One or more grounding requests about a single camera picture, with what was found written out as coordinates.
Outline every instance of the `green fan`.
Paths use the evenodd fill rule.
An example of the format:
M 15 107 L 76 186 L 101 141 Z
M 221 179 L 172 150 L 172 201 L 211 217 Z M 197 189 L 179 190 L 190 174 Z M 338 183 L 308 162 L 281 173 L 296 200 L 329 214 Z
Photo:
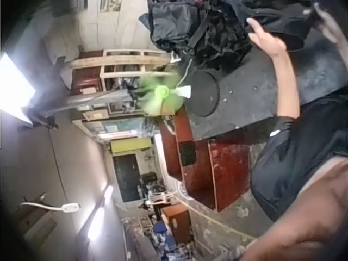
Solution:
M 142 77 L 140 91 L 146 94 L 139 100 L 140 108 L 150 116 L 174 114 L 191 96 L 191 86 L 179 87 L 180 83 L 177 74 L 166 77 L 163 83 L 153 75 Z

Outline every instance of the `black shirt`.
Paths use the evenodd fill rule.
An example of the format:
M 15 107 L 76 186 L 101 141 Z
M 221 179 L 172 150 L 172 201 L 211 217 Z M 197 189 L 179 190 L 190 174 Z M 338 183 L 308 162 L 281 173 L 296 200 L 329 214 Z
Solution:
M 311 176 L 333 156 L 348 157 L 348 95 L 332 94 L 279 117 L 251 176 L 251 190 L 276 221 Z

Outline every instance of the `metal pipe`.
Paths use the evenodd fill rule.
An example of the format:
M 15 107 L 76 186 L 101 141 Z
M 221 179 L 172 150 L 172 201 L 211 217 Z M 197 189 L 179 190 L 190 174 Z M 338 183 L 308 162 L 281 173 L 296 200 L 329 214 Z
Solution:
M 95 92 L 93 94 L 80 94 L 69 96 L 66 99 L 53 100 L 40 106 L 39 110 L 45 115 L 57 113 L 63 110 L 75 109 L 82 106 L 111 103 L 131 102 L 133 99 L 127 89 L 107 92 Z

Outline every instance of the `black door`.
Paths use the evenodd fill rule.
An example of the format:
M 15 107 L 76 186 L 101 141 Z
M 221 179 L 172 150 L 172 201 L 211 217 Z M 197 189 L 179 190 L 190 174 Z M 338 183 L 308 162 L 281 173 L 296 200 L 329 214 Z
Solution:
M 135 154 L 113 157 L 123 202 L 139 200 L 140 173 Z

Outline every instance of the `brown box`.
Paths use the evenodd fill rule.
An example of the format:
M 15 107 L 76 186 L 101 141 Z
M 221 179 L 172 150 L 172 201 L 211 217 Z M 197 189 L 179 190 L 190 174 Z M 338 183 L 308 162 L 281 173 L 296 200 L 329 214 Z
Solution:
M 162 208 L 163 221 L 171 230 L 177 244 L 192 241 L 190 214 L 182 204 Z

